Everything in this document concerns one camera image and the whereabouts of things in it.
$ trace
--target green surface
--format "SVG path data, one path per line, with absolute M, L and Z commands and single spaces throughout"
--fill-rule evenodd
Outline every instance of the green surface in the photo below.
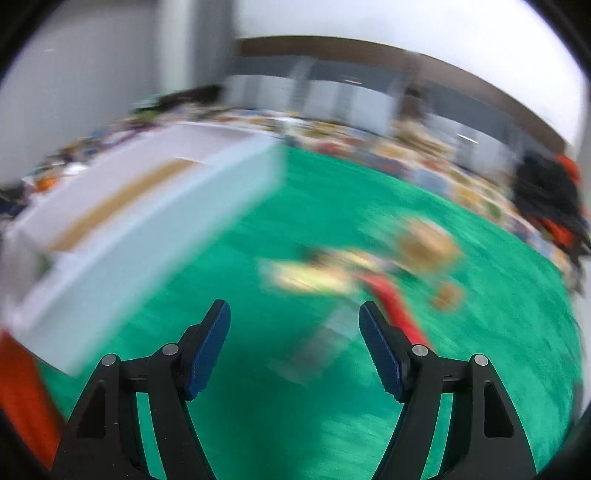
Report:
M 460 310 L 434 311 L 430 286 L 403 276 L 412 313 L 440 355 L 490 357 L 539 469 L 561 442 L 573 381 L 580 377 L 575 322 L 555 267 L 510 234 L 424 190 L 295 149 L 288 152 L 286 185 L 130 314 L 79 377 L 42 368 L 60 410 L 70 414 L 101 355 L 149 355 L 223 298 L 232 308 L 230 333 L 207 389 L 189 404 L 217 478 L 371 478 L 400 405 L 384 392 L 360 336 L 306 387 L 268 368 L 311 334 L 338 300 L 272 291 L 261 283 L 259 259 L 299 259 L 302 245 L 371 247 L 368 219 L 401 212 L 441 224 L 466 254 L 453 274 L 466 289 Z M 439 468 L 450 407 L 444 395 L 423 478 Z M 139 410 L 151 473 L 163 479 L 146 395 Z

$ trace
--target white wall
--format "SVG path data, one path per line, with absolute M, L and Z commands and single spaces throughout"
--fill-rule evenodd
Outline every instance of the white wall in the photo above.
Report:
M 523 0 L 239 0 L 241 37 L 325 35 L 417 51 L 467 70 L 580 142 L 583 74 Z
M 0 85 L 0 183 L 157 91 L 156 0 L 69 0 Z

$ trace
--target green object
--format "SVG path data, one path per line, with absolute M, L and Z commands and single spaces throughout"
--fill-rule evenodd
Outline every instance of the green object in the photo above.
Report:
M 150 355 L 199 322 L 214 299 L 225 299 L 232 308 L 228 339 L 208 387 L 189 404 L 217 478 L 371 478 L 401 406 L 384 392 L 361 336 L 307 386 L 276 375 L 269 363 L 309 337 L 339 299 L 274 291 L 261 281 L 258 266 L 261 258 L 299 260 L 303 245 L 373 248 L 368 219 L 402 212 L 439 223 L 465 253 L 453 273 L 466 290 L 460 309 L 434 310 L 433 285 L 403 275 L 399 284 L 410 312 L 440 355 L 468 359 L 481 352 L 491 359 L 540 469 L 560 446 L 580 378 L 575 321 L 554 265 L 418 187 L 297 149 L 288 151 L 285 186 L 132 312 L 79 377 L 42 367 L 59 409 L 70 414 L 103 354 Z M 164 479 L 147 396 L 139 397 L 151 473 Z M 444 395 L 423 478 L 439 469 L 450 409 L 451 396 Z

